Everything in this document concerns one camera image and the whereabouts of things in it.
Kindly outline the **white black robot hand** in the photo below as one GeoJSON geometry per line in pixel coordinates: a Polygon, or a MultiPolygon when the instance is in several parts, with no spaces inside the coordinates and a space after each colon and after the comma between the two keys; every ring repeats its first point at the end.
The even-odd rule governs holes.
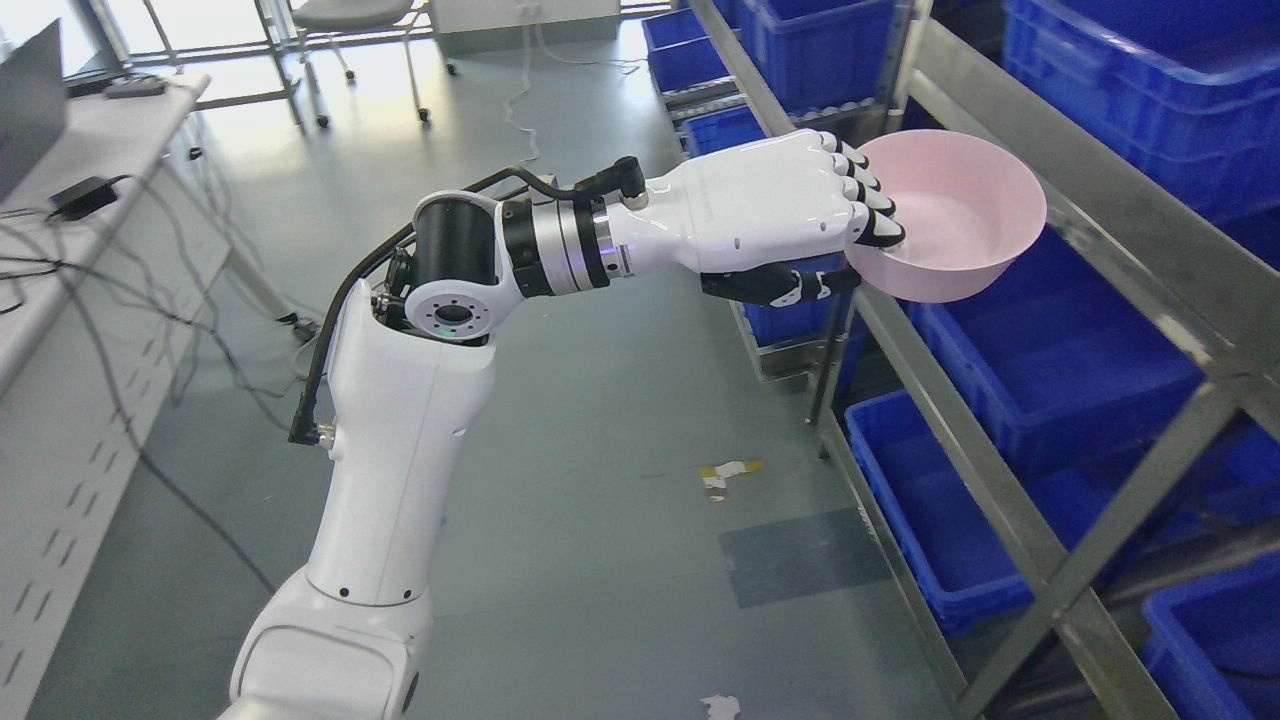
{"type": "Polygon", "coordinates": [[[797,129],[685,161],[646,182],[646,202],[607,209],[626,275],[681,265],[705,293],[787,307],[860,284],[850,269],[795,263],[849,245],[887,249],[905,229],[868,159],[828,132],[797,129]]]}

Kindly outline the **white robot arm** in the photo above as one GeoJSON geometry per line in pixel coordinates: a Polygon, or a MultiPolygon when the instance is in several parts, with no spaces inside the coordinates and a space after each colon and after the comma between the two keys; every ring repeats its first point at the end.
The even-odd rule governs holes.
{"type": "Polygon", "coordinates": [[[334,470],[308,561],[255,620],[227,719],[399,719],[433,626],[428,568],[463,438],[495,375],[494,329],[524,300],[628,274],[609,217],[643,179],[527,200],[436,192],[332,301],[289,438],[334,470]]]}

